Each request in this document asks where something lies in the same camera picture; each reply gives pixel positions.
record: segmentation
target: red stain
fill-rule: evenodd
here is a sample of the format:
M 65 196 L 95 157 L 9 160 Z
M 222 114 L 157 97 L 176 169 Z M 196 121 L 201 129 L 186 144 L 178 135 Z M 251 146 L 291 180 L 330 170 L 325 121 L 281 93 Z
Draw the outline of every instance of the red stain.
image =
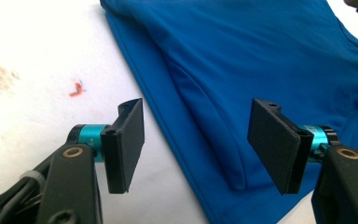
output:
M 75 97 L 75 96 L 78 96 L 81 93 L 83 93 L 82 85 L 80 83 L 78 83 L 78 82 L 75 83 L 75 85 L 76 85 L 76 91 L 69 94 L 69 96 L 71 96 L 71 97 Z

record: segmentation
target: brass screw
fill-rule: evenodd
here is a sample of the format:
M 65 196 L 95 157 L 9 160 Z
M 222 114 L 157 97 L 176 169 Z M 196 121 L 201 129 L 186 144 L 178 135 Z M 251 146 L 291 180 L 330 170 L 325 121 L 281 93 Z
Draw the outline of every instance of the brass screw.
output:
M 81 147 L 71 147 L 71 148 L 68 148 L 66 149 L 62 155 L 65 157 L 65 158 L 68 158 L 68 159 L 72 159 L 74 157 L 77 157 L 79 156 L 80 154 L 83 153 L 83 148 Z
M 341 148 L 337 150 L 337 153 L 345 158 L 351 159 L 351 160 L 358 160 L 358 153 L 347 149 L 347 148 Z

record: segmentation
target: blue cloth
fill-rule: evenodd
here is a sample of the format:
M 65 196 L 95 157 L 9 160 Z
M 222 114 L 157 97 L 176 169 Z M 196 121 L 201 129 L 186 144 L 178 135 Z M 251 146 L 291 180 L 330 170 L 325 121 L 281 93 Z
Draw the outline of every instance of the blue cloth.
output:
M 252 98 L 358 148 L 358 40 L 324 0 L 102 0 L 116 41 L 211 223 L 275 223 L 281 196 L 246 140 Z

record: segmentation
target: blue towel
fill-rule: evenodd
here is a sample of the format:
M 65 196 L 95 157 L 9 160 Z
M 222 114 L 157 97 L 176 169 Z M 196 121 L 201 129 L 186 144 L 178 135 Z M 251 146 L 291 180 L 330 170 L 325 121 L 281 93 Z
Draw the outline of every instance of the blue towel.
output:
M 358 40 L 325 0 L 102 0 L 147 102 L 211 223 L 275 223 L 281 196 L 247 143 L 252 98 L 358 148 Z

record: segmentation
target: white surface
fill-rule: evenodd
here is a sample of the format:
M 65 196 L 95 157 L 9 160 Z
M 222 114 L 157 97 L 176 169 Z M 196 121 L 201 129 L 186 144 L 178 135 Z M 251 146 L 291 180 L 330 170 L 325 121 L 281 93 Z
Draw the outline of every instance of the white surface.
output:
M 354 9 L 330 4 L 358 37 Z M 18 76 L 0 92 L 0 193 L 61 146 L 74 125 L 112 123 L 120 103 L 143 97 L 98 0 L 0 0 L 0 65 Z M 79 79 L 86 92 L 70 97 Z M 97 164 L 104 222 L 206 223 L 147 104 L 145 134 L 129 194 L 109 195 Z M 282 223 L 313 223 L 304 201 Z

